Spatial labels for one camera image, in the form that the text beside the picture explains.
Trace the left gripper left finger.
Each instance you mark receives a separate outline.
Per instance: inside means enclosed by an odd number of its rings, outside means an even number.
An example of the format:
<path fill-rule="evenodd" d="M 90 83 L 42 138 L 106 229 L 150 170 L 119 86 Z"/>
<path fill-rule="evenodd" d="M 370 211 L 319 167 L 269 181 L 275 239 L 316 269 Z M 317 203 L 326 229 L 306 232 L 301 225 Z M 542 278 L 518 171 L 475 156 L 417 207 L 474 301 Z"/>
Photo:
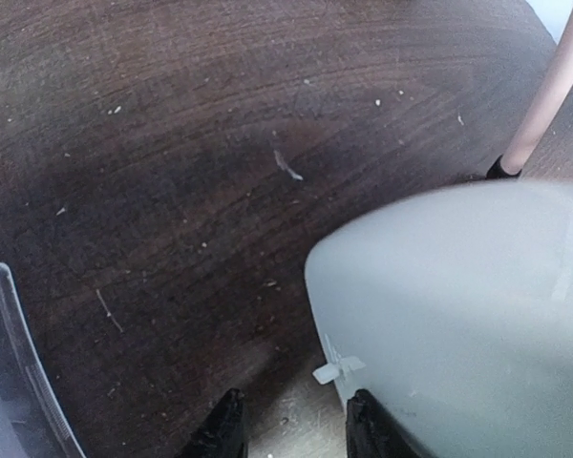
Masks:
<path fill-rule="evenodd" d="M 190 435 L 177 457 L 244 458 L 246 456 L 246 407 L 237 388 L 228 389 Z"/>

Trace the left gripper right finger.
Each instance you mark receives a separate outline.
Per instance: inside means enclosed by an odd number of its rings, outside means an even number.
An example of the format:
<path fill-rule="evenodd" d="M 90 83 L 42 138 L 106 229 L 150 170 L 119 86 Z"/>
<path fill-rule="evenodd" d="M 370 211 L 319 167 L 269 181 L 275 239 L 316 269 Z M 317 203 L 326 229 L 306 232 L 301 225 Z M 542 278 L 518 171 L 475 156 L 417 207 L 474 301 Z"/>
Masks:
<path fill-rule="evenodd" d="M 347 401 L 346 439 L 348 458 L 428 456 L 428 451 L 364 388 L 357 389 Z"/>

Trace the white metronome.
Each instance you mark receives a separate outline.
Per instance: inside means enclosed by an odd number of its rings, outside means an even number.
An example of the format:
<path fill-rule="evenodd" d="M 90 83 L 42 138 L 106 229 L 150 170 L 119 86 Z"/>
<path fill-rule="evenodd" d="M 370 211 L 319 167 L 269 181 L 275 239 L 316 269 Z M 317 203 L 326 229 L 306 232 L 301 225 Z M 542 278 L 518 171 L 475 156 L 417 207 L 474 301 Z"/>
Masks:
<path fill-rule="evenodd" d="M 347 401 L 427 457 L 573 457 L 573 182 L 442 188 L 319 241 L 305 284 Z"/>

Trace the clear metronome front cover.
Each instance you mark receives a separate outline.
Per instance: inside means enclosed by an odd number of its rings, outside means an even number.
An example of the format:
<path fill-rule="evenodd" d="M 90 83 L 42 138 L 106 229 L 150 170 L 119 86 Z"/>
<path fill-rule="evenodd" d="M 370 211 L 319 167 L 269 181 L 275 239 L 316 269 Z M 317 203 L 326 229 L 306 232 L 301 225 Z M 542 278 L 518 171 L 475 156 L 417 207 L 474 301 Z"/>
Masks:
<path fill-rule="evenodd" d="M 0 457 L 84 455 L 38 357 L 11 270 L 0 262 Z"/>

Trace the pink music stand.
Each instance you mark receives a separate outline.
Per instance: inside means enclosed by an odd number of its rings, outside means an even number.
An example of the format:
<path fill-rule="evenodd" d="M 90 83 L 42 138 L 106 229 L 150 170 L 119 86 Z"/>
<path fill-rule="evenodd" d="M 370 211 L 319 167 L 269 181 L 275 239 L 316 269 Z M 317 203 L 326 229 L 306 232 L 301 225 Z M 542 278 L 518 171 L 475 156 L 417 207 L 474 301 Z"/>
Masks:
<path fill-rule="evenodd" d="M 508 148 L 485 177 L 509 179 L 520 176 L 573 87 L 573 8 L 543 81 Z"/>

